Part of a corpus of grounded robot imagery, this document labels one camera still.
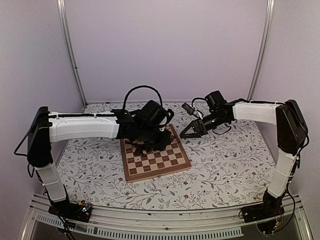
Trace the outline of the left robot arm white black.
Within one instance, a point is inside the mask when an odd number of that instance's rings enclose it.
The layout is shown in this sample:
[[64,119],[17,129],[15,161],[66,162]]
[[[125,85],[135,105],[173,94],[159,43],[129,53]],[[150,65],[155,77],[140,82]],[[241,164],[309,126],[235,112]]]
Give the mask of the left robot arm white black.
[[171,142],[165,126],[174,112],[162,104],[148,101],[141,109],[127,111],[124,107],[104,113],[58,113],[48,107],[38,109],[23,137],[27,140],[30,175],[36,174],[44,186],[50,202],[49,212],[58,217],[88,222],[91,205],[70,202],[65,185],[52,157],[52,143],[81,138],[128,139],[141,141],[141,147],[162,151]]

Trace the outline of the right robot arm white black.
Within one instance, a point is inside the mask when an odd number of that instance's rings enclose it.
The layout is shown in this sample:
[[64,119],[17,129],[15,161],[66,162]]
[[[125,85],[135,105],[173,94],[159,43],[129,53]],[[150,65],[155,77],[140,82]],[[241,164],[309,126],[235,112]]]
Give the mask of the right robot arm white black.
[[300,166],[301,151],[309,142],[308,127],[297,102],[293,99],[267,102],[243,98],[228,102],[218,90],[204,99],[210,114],[191,121],[180,133],[181,138],[200,138],[222,124],[237,120],[276,126],[278,159],[271,183],[262,203],[243,207],[241,213],[246,222],[283,214],[282,199],[289,193],[289,183]]

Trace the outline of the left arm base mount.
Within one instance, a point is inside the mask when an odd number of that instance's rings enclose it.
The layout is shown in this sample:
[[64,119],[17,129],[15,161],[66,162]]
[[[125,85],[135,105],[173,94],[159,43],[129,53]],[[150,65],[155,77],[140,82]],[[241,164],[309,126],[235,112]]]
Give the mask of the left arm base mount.
[[84,200],[73,203],[68,199],[51,202],[48,212],[61,218],[88,223],[92,214],[93,205]]

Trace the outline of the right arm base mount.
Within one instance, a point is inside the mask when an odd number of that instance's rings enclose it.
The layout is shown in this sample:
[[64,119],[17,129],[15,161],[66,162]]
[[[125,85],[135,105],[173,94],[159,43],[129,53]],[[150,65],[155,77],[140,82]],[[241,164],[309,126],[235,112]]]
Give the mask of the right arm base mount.
[[271,235],[280,226],[284,213],[282,200],[271,198],[263,200],[263,203],[241,208],[238,216],[245,223],[262,221],[257,224],[257,229],[264,235]]

